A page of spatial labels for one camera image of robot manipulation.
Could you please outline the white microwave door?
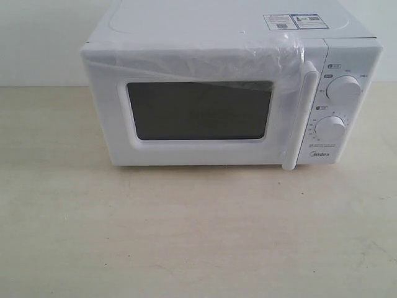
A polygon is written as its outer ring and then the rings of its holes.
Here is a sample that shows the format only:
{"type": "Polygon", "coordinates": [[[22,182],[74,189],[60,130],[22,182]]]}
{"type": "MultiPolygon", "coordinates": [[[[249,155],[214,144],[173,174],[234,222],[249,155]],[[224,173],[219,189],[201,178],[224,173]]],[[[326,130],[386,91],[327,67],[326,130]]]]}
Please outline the white microwave door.
{"type": "Polygon", "coordinates": [[[302,41],[301,85],[288,92],[270,81],[132,81],[84,64],[111,162],[293,169],[328,54],[323,40],[302,41]]]}

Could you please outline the clear plastic film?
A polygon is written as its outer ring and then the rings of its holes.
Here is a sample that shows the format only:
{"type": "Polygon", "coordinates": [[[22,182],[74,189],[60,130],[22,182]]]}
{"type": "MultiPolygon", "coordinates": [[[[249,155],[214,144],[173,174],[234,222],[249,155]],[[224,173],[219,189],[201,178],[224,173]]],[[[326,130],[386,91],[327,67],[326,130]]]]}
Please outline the clear plastic film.
{"type": "Polygon", "coordinates": [[[305,45],[295,34],[270,37],[206,38],[199,42],[164,40],[89,42],[81,49],[87,67],[102,67],[132,81],[270,81],[282,91],[297,91],[305,63],[305,45]]]}

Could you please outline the white Midea microwave body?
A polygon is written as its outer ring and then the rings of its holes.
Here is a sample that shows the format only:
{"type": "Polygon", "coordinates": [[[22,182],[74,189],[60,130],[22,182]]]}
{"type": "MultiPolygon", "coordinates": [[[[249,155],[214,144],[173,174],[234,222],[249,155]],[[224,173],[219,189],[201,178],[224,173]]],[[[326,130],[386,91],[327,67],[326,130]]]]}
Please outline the white Midea microwave body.
{"type": "Polygon", "coordinates": [[[164,40],[199,42],[239,34],[259,38],[282,33],[295,34],[302,40],[321,39],[328,46],[297,166],[336,163],[382,51],[376,36],[337,1],[115,1],[86,43],[128,41],[147,45],[164,40]],[[263,18],[267,14],[310,13],[318,14],[329,28],[269,30],[263,18]],[[326,89],[331,81],[345,75],[359,82],[361,96],[350,104],[334,104],[326,89]],[[320,140],[315,134],[315,125],[329,116],[340,117],[346,127],[345,135],[338,140],[320,140]]]}

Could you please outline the lower white control knob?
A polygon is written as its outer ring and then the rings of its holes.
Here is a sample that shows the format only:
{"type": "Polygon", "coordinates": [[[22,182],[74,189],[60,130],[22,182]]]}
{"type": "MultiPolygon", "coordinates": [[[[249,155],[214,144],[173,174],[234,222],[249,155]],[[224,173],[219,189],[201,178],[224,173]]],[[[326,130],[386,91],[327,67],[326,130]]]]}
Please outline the lower white control knob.
{"type": "Polygon", "coordinates": [[[314,128],[320,140],[333,141],[345,135],[346,127],[340,117],[329,116],[321,119],[314,128]]]}

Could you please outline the upper white control knob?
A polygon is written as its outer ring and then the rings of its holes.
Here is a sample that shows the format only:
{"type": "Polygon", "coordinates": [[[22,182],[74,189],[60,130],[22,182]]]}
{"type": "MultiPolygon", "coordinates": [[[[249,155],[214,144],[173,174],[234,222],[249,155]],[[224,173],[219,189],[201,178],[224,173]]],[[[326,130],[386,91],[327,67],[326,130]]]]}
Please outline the upper white control knob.
{"type": "Polygon", "coordinates": [[[334,104],[350,104],[357,101],[362,93],[359,82],[353,76],[341,76],[330,82],[326,89],[328,99],[334,104]]]}

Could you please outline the white control knob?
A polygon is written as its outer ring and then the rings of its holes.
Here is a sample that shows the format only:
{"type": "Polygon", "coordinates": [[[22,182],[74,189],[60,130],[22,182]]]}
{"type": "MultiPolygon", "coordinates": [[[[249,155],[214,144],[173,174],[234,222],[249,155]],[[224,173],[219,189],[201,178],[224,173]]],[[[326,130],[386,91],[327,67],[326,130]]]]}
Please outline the white control knob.
{"type": "Polygon", "coordinates": [[[320,140],[333,141],[345,135],[346,127],[340,117],[329,116],[321,119],[314,128],[320,140]]]}
{"type": "Polygon", "coordinates": [[[353,76],[341,76],[330,82],[326,89],[328,99],[334,104],[350,104],[357,101],[362,93],[359,82],[353,76]]]}

